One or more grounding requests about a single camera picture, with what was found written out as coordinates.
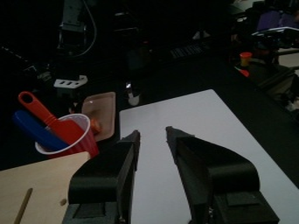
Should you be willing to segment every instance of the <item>white sheet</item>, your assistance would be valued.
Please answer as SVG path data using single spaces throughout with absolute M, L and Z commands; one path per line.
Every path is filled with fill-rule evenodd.
M 217 93 L 207 90 L 121 111 L 122 137 L 134 130 L 142 134 L 133 224 L 187 224 L 191 219 L 183 184 L 166 142 L 167 126 L 227 147 L 248 158 L 257 167 L 261 192 L 281 218 L 280 223 L 298 223 L 298 188 Z

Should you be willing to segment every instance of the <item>orange handle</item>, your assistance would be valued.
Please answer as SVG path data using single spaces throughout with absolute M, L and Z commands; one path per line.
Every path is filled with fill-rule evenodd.
M 43 106 L 43 103 L 35 97 L 35 95 L 29 92 L 23 91 L 19 94 L 19 102 L 27 107 L 27 109 L 43 120 L 43 122 L 51 126 L 58 118 L 51 113 L 51 111 Z

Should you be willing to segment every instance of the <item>blue handle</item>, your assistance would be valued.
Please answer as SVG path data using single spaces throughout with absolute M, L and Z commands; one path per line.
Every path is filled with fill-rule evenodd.
M 14 123 L 47 150 L 59 151 L 70 146 L 34 120 L 25 110 L 18 110 L 14 113 Z

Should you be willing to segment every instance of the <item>red cup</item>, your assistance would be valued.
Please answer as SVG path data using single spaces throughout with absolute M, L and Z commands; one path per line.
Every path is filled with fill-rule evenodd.
M 83 151 L 87 151 L 90 156 L 94 158 L 99 154 L 99 147 L 98 147 L 98 143 L 91 131 L 91 127 L 90 127 L 90 118 L 83 114 L 71 114 L 71 115 L 63 116 L 61 120 L 62 121 L 73 120 L 74 122 L 77 122 L 77 124 L 85 130 L 82 137 L 73 145 L 70 145 L 67 148 L 62 150 L 57 150 L 57 151 L 47 150 L 37 142 L 35 142 L 35 149 L 42 154 L 47 155 L 49 158 L 65 157 Z

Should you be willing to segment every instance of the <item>wooden table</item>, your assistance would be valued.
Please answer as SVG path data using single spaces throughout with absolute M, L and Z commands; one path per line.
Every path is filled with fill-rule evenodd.
M 0 171 L 0 223 L 18 223 L 15 220 L 31 188 L 22 223 L 62 223 L 71 177 L 89 159 L 90 154 L 82 152 Z

